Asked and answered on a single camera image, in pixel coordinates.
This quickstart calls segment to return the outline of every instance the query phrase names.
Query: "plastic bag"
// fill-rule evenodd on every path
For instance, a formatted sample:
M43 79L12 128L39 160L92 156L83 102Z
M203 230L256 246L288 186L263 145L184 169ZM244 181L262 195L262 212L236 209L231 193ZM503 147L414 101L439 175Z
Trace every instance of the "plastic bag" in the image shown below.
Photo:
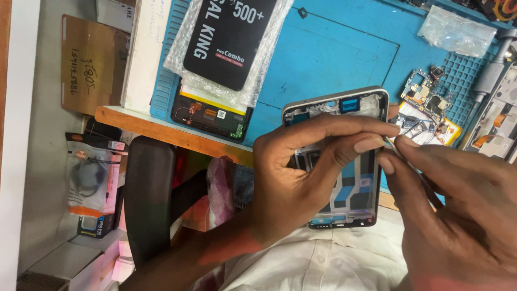
M183 19L183 23L171 46L163 66L180 75L182 83L192 86L220 98L226 99L234 106L245 105L255 107L260 94L262 83L266 77L269 62L275 50L282 24L294 0L278 0L271 14L271 18L264 32L261 44L258 47L255 59L246 79L244 88L237 92L227 87L209 81L194 74L183 67L183 60L192 36L197 16L201 10L203 0L192 0Z
M101 217L114 213L121 155L128 146L107 138L65 134L68 145L68 212Z
M458 54L483 57L497 30L432 6L417 35Z

